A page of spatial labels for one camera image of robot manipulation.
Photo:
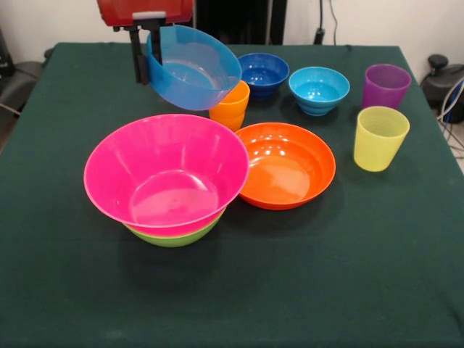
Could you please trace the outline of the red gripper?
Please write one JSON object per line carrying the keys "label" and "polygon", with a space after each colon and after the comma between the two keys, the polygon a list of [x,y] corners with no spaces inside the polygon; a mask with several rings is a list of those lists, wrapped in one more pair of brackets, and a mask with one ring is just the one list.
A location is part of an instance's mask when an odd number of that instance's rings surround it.
{"label": "red gripper", "polygon": [[[101,18],[107,26],[129,26],[135,21],[163,19],[166,23],[188,22],[193,13],[192,0],[97,0]],[[150,30],[152,56],[162,65],[160,27]],[[131,26],[128,30],[133,55],[136,82],[149,83],[147,60],[141,49],[139,29]]]}

